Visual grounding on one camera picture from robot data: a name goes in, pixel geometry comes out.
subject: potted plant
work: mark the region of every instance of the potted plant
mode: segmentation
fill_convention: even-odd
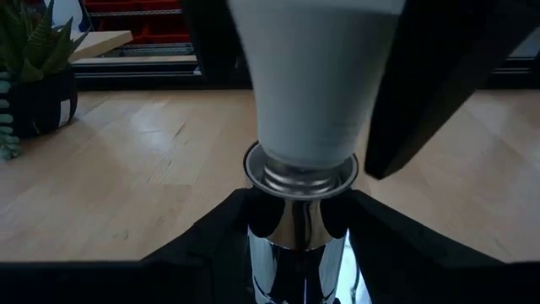
[[[75,76],[68,60],[88,33],[72,40],[72,19],[53,28],[53,9],[51,0],[40,16],[20,0],[0,0],[0,73],[6,72],[9,82],[8,91],[0,91],[4,158],[19,154],[14,138],[54,131],[77,109]]]

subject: light bulb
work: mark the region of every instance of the light bulb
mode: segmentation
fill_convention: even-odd
[[[405,0],[229,0],[265,152],[309,169],[353,152]]]

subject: wooden table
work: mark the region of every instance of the wooden table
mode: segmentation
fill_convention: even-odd
[[[72,33],[72,39],[77,39],[81,35],[80,33]],[[103,55],[132,40],[133,36],[129,30],[90,32],[69,58],[69,62]]]
[[[538,260],[539,99],[478,92],[405,169],[356,187],[481,252]],[[0,164],[0,260],[142,258],[245,185],[256,139],[250,91],[82,93],[72,124]]]

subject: black pot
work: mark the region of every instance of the black pot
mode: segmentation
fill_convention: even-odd
[[[13,134],[29,138],[62,127],[77,110],[77,85],[71,67],[42,80],[16,84],[7,93]]]

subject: chrome cylinder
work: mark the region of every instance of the chrome cylinder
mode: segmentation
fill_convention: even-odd
[[[332,211],[356,179],[358,161],[351,156],[332,170],[304,170],[256,144],[244,167],[257,190],[248,231],[256,302],[332,304],[347,231]]]

